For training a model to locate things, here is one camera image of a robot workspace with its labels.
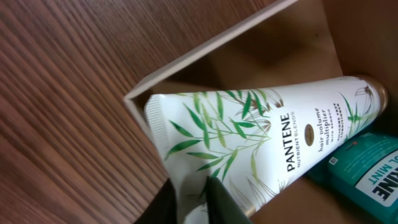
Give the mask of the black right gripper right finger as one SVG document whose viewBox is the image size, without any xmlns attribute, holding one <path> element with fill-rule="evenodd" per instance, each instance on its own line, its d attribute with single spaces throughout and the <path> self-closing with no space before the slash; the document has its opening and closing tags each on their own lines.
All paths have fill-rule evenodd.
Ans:
<svg viewBox="0 0 398 224">
<path fill-rule="evenodd" d="M 218 178 L 206 178 L 205 195 L 209 224 L 251 224 Z"/>
</svg>

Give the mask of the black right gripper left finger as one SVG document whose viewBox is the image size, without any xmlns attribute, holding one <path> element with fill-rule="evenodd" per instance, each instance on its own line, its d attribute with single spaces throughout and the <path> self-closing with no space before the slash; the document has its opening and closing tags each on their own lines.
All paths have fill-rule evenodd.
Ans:
<svg viewBox="0 0 398 224">
<path fill-rule="evenodd" d="M 134 224 L 177 224 L 177 198 L 168 179 Z"/>
</svg>

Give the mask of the white Pantene conditioner tube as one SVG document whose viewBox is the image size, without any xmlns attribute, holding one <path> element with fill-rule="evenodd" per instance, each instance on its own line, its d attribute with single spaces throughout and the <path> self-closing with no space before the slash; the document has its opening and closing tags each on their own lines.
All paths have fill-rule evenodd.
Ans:
<svg viewBox="0 0 398 224">
<path fill-rule="evenodd" d="M 386 108 L 367 76 L 248 90 L 152 95 L 144 112 L 177 195 L 179 223 L 207 223 L 214 177 L 252 215 Z"/>
</svg>

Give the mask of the blue Listerine mouthwash bottle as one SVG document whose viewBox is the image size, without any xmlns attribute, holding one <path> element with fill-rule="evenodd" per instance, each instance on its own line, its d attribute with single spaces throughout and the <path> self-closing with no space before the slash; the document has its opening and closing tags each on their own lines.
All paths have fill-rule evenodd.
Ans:
<svg viewBox="0 0 398 224">
<path fill-rule="evenodd" d="M 397 136 L 369 127 L 349 130 L 343 143 L 307 172 L 383 223 L 397 223 Z"/>
</svg>

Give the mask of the white cardboard box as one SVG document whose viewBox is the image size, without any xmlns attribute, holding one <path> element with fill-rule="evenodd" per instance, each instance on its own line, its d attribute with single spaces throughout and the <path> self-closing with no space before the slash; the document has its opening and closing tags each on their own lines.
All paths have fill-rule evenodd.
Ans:
<svg viewBox="0 0 398 224">
<path fill-rule="evenodd" d="M 343 76 L 371 77 L 386 88 L 388 104 L 367 127 L 397 134 L 396 1 L 273 2 L 143 78 L 124 102 L 165 169 L 144 112 L 152 95 L 270 88 Z M 302 177 L 245 216 L 332 222 L 338 206 Z"/>
</svg>

